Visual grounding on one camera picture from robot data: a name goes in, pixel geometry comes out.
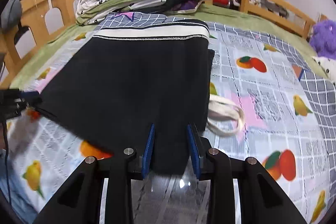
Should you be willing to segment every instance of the fruit print bedsheet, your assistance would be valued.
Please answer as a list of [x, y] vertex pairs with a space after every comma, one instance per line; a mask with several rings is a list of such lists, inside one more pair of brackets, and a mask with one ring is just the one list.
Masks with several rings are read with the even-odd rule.
[[[134, 22], [146, 26], [172, 20], [178, 18], [134, 13], [130, 19], [111, 13], [98, 29]], [[331, 182], [335, 180], [332, 176], [335, 168], [330, 158], [333, 146], [330, 150], [328, 142], [334, 142], [335, 135], [326, 138], [327, 129], [333, 126], [323, 126], [320, 115], [324, 112], [319, 111], [320, 102], [315, 100], [310, 87], [311, 83], [318, 85], [317, 78], [312, 80], [316, 76], [293, 47], [274, 36], [217, 23], [208, 25], [209, 48], [216, 53], [210, 91], [239, 104], [246, 114], [246, 126], [230, 138], [220, 138], [209, 130], [202, 135], [230, 157], [256, 157], [306, 221], [318, 223], [334, 199]], [[92, 33], [87, 33], [77, 41], [64, 44], [36, 74], [30, 88], [42, 89], [91, 36]], [[304, 69], [301, 84], [293, 64]], [[325, 90], [334, 92], [332, 85], [325, 84]], [[231, 122], [218, 125], [232, 128]], [[110, 156], [32, 111], [24, 112], [21, 118], [11, 122], [9, 134], [16, 180], [22, 184], [26, 205], [31, 204], [36, 211], [41, 210], [88, 153], [98, 158]], [[236, 181], [234, 187], [236, 222], [240, 223]], [[209, 182], [196, 180], [191, 163], [182, 177], [150, 173], [143, 181], [132, 181], [134, 221], [206, 223], [209, 190]], [[104, 198], [103, 195], [100, 223], [104, 223]]]

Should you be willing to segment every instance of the metal bolt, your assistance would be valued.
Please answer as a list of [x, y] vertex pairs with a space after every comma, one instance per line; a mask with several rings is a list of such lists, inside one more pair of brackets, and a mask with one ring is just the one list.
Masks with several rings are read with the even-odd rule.
[[257, 163], [257, 159], [254, 158], [254, 157], [248, 157], [248, 158], [247, 158], [247, 162], [248, 162], [249, 164], [256, 164], [256, 163]]
[[219, 153], [218, 149], [216, 148], [210, 148], [208, 151], [211, 155], [217, 155]]
[[132, 148], [126, 148], [124, 150], [125, 155], [131, 155], [131, 154], [133, 154], [133, 152], [134, 152], [134, 150]]
[[92, 157], [92, 156], [88, 156], [88, 157], [86, 157], [86, 159], [85, 159], [85, 162], [87, 163], [87, 164], [91, 164], [91, 163], [93, 163], [95, 161], [95, 157]]

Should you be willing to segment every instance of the bed rail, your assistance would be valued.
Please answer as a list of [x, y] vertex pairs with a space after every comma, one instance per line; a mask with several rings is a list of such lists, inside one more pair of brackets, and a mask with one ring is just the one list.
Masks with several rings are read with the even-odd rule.
[[75, 14], [73, 9], [74, 0], [51, 0], [53, 8], [60, 10], [64, 26], [57, 31], [49, 34], [45, 24], [45, 15], [49, 11], [49, 0], [22, 0], [22, 26], [28, 26], [33, 34], [36, 46], [31, 49], [22, 59], [14, 45], [14, 36], [18, 27], [13, 27], [6, 33], [0, 32], [0, 52], [6, 52], [5, 65], [8, 75], [1, 83], [1, 88], [10, 85], [13, 78], [18, 74], [22, 67], [32, 58], [32, 56], [48, 41], [56, 38], [67, 27], [74, 24]]
[[[0, 84], [1, 88], [6, 88], [10, 85], [13, 78], [18, 74], [22, 67], [32, 58], [32, 56], [48, 41], [56, 38], [68, 26], [75, 23], [75, 15], [73, 10], [74, 0], [50, 0], [53, 8], [59, 8], [64, 26], [53, 33], [49, 33], [45, 24], [45, 15], [49, 10], [49, 0], [22, 0], [22, 26], [28, 26], [33, 34], [36, 46], [31, 49], [23, 58], [19, 54], [14, 45], [14, 36], [18, 31], [18, 27], [12, 28], [6, 33], [0, 32], [0, 52], [6, 52], [5, 65], [8, 70], [8, 75]], [[278, 5], [283, 6], [287, 10], [292, 11], [302, 21], [295, 24], [283, 17], [280, 17], [268, 10], [260, 8], [249, 3], [250, 0], [241, 0], [240, 11], [244, 13], [252, 13], [266, 18], [280, 27], [290, 32], [296, 33], [299, 36], [306, 38], [308, 32], [315, 22], [301, 12], [299, 9], [292, 6], [284, 0], [270, 0]], [[212, 0], [207, 0], [206, 3], [212, 4]]]
[[[269, 1], [272, 1], [275, 4], [278, 4], [286, 8], [287, 10], [293, 12], [300, 19], [298, 20], [298, 23], [291, 22], [279, 15], [276, 15], [273, 12], [260, 8], [257, 5], [250, 4], [250, 0], [241, 0], [240, 11], [243, 13], [250, 13], [263, 17], [275, 23], [276, 25], [282, 27], [283, 29], [295, 33], [306, 39], [310, 28], [312, 27], [312, 25], [315, 24], [315, 22], [305, 13], [303, 13], [302, 11], [300, 11], [299, 9], [297, 9], [296, 7], [294, 7], [293, 5], [284, 0], [269, 0]], [[212, 4], [212, 0], [207, 0], [206, 3]]]

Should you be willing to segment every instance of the white fabric strap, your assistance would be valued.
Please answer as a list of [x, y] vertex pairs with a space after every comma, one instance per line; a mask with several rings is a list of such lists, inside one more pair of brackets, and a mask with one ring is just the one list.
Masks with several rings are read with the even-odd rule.
[[209, 111], [216, 114], [216, 120], [218, 121], [226, 121], [228, 119], [237, 121], [237, 127], [235, 129], [225, 131], [216, 126], [208, 118], [208, 128], [216, 135], [221, 137], [229, 137], [236, 135], [244, 128], [245, 115], [243, 110], [229, 99], [210, 94]]

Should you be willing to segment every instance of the green blanket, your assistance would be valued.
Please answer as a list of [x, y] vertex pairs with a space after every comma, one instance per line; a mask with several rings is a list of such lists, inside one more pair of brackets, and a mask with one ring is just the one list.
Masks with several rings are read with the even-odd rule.
[[26, 83], [33, 77], [38, 70], [51, 58], [55, 52], [70, 38], [75, 38], [83, 32], [92, 31], [96, 25], [78, 26], [77, 24], [69, 26], [62, 34], [54, 40], [44, 45], [20, 70], [13, 79], [10, 87], [23, 89]]
[[[301, 37], [285, 31], [272, 22], [258, 16], [248, 15], [235, 10], [229, 10], [213, 5], [200, 5], [196, 13], [184, 14], [181, 17], [196, 18], [208, 22], [218, 22], [243, 30], [267, 32], [283, 39], [295, 47], [303, 56], [312, 71], [317, 75], [328, 78], [322, 68], [317, 65], [312, 56], [317, 56], [311, 46]], [[55, 40], [43, 46], [33, 58], [22, 68], [11, 83], [12, 88], [23, 88], [25, 84], [38, 72], [44, 63], [70, 38], [83, 32], [92, 31], [96, 25], [78, 26], [72, 25]]]

